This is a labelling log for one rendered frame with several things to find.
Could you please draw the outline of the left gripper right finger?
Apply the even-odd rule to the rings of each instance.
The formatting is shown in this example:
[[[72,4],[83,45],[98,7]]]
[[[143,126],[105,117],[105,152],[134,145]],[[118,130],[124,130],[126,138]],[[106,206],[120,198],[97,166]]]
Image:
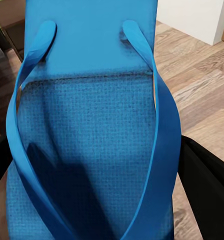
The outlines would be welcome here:
[[[224,240],[224,161],[182,135],[177,172],[203,240]]]

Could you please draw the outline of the sandal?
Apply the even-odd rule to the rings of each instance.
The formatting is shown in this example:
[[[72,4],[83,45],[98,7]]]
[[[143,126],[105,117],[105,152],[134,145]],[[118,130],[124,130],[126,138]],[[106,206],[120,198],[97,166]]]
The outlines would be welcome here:
[[[25,0],[6,116],[10,240],[175,240],[181,122],[154,59],[157,8]]]

